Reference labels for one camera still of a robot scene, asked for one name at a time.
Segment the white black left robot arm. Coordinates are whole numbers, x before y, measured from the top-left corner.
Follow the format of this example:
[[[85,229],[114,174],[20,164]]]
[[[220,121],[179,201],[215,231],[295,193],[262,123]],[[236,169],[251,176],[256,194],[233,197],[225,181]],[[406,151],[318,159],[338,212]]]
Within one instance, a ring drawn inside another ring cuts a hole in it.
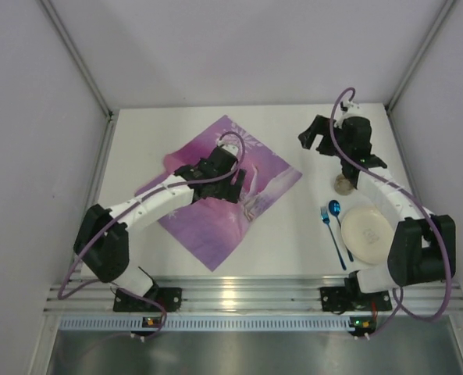
[[[222,144],[195,165],[176,169],[161,183],[111,206],[95,204],[82,220],[73,250],[104,284],[153,299],[158,285],[130,259],[130,234],[171,212],[207,198],[238,203],[246,171],[236,145]]]

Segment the speckled white small cup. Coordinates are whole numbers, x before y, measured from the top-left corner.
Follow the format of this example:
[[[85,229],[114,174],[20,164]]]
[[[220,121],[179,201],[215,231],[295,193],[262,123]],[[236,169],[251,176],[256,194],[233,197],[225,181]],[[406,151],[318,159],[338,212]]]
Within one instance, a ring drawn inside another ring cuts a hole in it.
[[[354,191],[353,185],[343,174],[336,177],[333,188],[341,196],[348,196]]]

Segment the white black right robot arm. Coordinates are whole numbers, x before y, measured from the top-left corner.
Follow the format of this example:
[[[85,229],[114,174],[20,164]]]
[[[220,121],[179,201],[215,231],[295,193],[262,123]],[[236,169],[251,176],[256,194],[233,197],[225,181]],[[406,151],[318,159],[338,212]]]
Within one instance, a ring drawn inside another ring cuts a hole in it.
[[[370,295],[434,281],[445,281],[450,292],[456,271],[456,225],[451,216],[435,215],[400,186],[389,166],[372,151],[369,119],[355,114],[335,121],[317,115],[300,133],[301,147],[340,160],[349,185],[372,202],[390,235],[383,254],[368,269],[352,272],[344,281],[356,295]]]

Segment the purple printed placemat cloth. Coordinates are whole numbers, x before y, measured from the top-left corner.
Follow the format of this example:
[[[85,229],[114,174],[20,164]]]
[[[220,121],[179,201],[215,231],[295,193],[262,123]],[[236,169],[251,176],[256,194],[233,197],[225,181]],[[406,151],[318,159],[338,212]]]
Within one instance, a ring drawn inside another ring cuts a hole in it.
[[[244,147],[239,176],[204,184],[197,202],[159,220],[211,271],[242,242],[252,223],[302,176],[260,140],[228,116],[222,116],[181,149],[166,155],[163,159],[166,171],[136,192],[140,194],[160,184],[181,166],[198,164],[221,142]]]

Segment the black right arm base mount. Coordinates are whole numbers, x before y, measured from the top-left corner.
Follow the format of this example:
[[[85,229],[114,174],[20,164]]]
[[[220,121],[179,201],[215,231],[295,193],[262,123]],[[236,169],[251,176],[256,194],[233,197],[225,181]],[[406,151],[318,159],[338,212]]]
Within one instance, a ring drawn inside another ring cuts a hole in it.
[[[337,315],[348,312],[387,312],[392,309],[388,291],[363,293],[356,272],[344,279],[343,286],[319,289],[322,311]]]

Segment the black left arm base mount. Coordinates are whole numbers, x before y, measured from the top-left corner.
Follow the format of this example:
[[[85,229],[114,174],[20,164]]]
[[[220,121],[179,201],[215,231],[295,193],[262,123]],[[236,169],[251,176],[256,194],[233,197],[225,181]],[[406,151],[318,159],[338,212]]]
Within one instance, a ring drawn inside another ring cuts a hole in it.
[[[145,299],[153,301],[153,305],[125,291],[116,290],[112,309],[116,313],[154,313],[160,312],[161,306],[168,313],[174,313],[181,307],[182,292],[180,287],[159,287],[144,296]]]

